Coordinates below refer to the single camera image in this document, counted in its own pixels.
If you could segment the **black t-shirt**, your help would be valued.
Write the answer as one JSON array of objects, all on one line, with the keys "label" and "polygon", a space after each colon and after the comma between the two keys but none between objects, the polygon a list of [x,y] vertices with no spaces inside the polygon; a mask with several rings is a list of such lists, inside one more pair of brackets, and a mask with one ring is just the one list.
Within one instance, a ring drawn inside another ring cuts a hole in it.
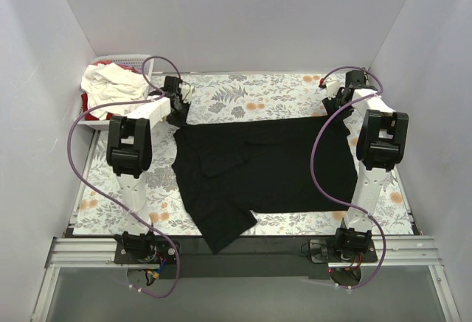
[{"label": "black t-shirt", "polygon": [[324,117],[178,129],[173,171],[211,252],[254,227],[257,213],[345,210],[358,178],[348,134]]}]

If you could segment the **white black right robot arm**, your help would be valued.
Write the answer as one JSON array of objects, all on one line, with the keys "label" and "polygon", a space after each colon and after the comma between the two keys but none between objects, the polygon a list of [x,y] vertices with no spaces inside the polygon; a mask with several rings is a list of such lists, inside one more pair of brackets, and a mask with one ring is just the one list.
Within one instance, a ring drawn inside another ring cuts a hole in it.
[{"label": "white black right robot arm", "polygon": [[329,75],[319,81],[327,91],[322,100],[328,115],[340,121],[357,111],[364,120],[356,145],[359,163],[358,180],[346,217],[332,239],[328,250],[341,261],[376,262],[372,242],[371,216],[375,212],[381,187],[396,164],[403,159],[409,116],[393,110],[381,99],[380,91],[369,85],[363,69],[345,74],[342,85]]}]

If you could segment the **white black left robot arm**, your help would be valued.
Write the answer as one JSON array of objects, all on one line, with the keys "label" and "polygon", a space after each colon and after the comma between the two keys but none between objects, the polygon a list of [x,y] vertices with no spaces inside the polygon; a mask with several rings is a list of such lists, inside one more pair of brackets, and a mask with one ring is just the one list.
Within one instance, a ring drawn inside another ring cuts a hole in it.
[{"label": "white black left robot arm", "polygon": [[180,77],[166,76],[164,97],[149,97],[149,102],[126,116],[112,116],[108,126],[106,161],[116,175],[122,202],[129,208],[117,242],[116,262],[131,264],[175,264],[176,249],[157,237],[148,226],[152,223],[146,195],[146,174],[152,162],[151,130],[168,116],[188,110]]}]

